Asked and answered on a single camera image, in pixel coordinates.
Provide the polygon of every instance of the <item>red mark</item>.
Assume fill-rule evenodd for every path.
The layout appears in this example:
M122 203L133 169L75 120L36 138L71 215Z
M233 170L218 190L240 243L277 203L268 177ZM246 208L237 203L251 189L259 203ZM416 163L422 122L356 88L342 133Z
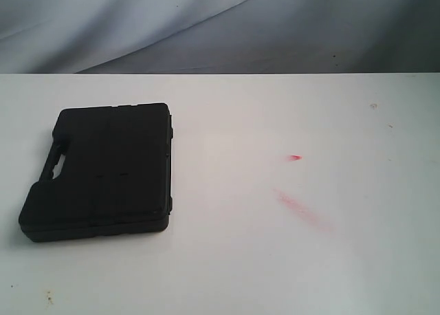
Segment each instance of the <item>red mark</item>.
M289 155L287 156L287 160L290 162L294 162L296 160L302 159L303 157L301 157L300 155Z
M303 221L306 221L308 224L313 227L325 231L332 232L333 228L330 224L328 224L325 220L321 219L317 214L313 213L304 205L298 203L295 199L290 198L284 192L274 189L276 194L278 195L279 202L286 205L288 208L293 210Z

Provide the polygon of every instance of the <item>red stain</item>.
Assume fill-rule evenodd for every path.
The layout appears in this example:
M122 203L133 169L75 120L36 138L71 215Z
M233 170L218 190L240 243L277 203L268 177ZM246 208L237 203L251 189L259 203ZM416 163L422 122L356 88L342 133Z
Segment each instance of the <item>red stain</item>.
M319 215L315 214L313 211L309 210L304 205L298 203L295 199L290 198L284 192L274 189L278 195L279 202L286 205L288 208L293 210L303 221L317 228L318 230L325 232L332 232L333 227L323 220Z
M289 155L287 156L287 160L290 162L295 162L296 160L302 159L300 155Z

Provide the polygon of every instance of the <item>red smudge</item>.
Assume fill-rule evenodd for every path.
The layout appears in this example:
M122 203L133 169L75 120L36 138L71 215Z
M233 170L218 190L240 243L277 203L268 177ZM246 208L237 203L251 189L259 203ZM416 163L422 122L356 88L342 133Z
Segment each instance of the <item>red smudge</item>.
M303 157L301 157L300 155L289 155L287 156L287 160L290 162L294 162L296 160L302 159Z
M295 199L290 198L284 192L274 189L278 195L278 201L283 203L288 208L293 210L303 221L312 225L314 228L325 232L332 232L333 228L325 220L321 219L319 215L309 210L304 205L298 203Z

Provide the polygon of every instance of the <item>white table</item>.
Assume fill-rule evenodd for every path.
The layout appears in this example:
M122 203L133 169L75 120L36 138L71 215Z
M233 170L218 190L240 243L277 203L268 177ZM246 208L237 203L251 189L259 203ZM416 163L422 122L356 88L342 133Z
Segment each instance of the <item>white table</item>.
M0 97L0 314L439 313L440 74L2 75ZM173 115L170 226L29 241L58 112L148 102Z

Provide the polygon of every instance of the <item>black plastic case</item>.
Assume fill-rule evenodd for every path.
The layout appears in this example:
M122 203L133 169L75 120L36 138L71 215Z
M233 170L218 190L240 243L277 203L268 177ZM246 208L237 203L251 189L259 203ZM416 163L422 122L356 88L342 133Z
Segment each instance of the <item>black plastic case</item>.
M19 223L32 241L160 231L171 199L171 115L164 103L66 109ZM53 169L61 155L60 175Z

